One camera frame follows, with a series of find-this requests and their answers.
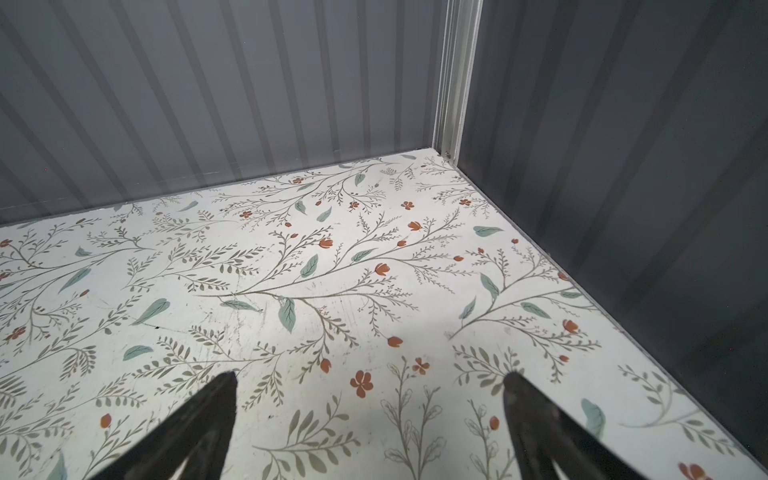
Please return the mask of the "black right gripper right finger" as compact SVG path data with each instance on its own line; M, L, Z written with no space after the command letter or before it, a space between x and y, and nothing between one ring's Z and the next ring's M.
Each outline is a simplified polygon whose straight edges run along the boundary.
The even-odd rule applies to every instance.
M503 406L523 479L641 479L517 372L503 380Z

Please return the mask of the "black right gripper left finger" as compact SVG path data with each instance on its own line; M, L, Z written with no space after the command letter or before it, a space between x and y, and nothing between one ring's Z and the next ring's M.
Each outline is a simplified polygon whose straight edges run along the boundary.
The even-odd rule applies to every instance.
M96 479L219 479L237 412L237 376L217 375Z

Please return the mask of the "aluminium corner frame post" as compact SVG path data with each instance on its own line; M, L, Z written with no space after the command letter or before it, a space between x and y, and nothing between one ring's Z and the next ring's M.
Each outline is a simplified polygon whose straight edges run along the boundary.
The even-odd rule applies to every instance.
M453 167L460 158L483 0L447 2L431 146Z

